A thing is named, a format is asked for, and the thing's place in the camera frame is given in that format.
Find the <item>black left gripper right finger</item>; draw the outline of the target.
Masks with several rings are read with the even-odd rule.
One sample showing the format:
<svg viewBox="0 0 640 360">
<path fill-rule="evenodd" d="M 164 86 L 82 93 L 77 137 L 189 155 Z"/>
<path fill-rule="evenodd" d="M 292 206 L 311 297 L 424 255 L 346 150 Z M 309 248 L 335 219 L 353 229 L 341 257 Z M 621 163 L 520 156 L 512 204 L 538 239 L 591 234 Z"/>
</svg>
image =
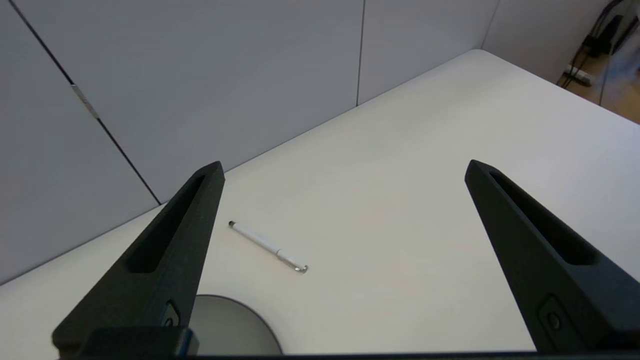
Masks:
<svg viewBox="0 0 640 360">
<path fill-rule="evenodd" d="M 639 351 L 633 276 L 493 166 L 464 181 L 538 352 Z"/>
</svg>

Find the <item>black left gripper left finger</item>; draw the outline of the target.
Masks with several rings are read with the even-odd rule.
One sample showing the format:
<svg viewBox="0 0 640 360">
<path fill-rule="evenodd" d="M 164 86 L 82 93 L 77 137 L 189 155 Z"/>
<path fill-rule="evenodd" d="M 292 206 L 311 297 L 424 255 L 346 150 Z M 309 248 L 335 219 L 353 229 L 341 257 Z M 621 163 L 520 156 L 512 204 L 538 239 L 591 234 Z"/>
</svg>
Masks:
<svg viewBox="0 0 640 360">
<path fill-rule="evenodd" d="M 195 171 L 52 333 L 59 351 L 186 351 L 226 178 Z"/>
</svg>

